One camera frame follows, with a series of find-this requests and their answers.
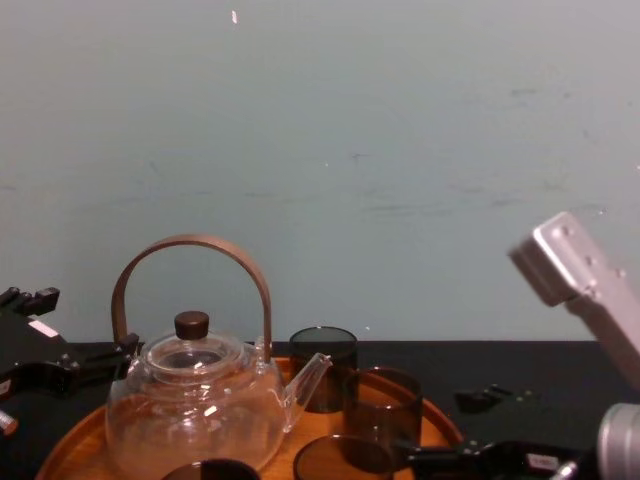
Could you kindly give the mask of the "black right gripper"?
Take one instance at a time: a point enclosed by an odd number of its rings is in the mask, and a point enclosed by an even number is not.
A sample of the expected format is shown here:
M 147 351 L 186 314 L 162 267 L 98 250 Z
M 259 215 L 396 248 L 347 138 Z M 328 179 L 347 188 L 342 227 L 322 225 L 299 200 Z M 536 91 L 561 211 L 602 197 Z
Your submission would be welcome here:
M 511 390 L 493 383 L 453 393 L 458 410 L 467 415 L 489 412 L 499 405 L 537 401 L 532 389 Z M 425 447 L 395 441 L 393 453 L 415 479 L 597 479 L 593 448 L 572 448 L 506 441 L 481 447 Z

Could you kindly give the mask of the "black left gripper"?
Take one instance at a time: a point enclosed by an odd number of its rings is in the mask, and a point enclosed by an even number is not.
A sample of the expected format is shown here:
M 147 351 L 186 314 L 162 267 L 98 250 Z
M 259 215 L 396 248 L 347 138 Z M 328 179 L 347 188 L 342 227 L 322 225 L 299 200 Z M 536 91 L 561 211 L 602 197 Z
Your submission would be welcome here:
M 60 290 L 35 293 L 10 287 L 1 293 L 1 400 L 27 391 L 69 396 L 86 387 L 127 377 L 140 351 L 132 333 L 102 351 L 72 351 L 57 331 L 39 320 L 56 309 Z

